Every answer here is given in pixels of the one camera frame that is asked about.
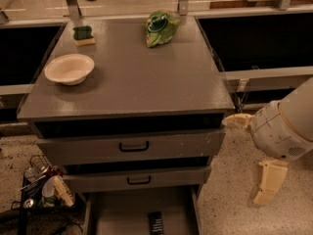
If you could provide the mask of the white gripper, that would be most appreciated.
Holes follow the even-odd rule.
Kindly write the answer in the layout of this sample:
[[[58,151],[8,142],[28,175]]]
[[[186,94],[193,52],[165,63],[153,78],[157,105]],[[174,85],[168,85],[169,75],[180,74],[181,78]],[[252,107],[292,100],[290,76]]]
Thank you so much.
[[[233,114],[222,120],[226,127],[250,130],[255,147],[266,156],[278,159],[254,163],[253,186],[248,198],[251,208],[269,205],[286,179],[288,162],[295,161],[313,150],[313,142],[307,140],[287,122],[279,104],[279,101],[272,101],[254,116]]]

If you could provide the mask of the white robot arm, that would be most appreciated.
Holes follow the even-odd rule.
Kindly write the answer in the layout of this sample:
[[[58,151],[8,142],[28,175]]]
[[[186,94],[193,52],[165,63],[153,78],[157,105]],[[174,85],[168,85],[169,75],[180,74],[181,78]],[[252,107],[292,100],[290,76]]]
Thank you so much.
[[[313,78],[285,98],[271,101],[254,115],[233,114],[222,124],[250,134],[266,160],[256,163],[249,204],[265,207],[281,189],[289,164],[313,150]]]

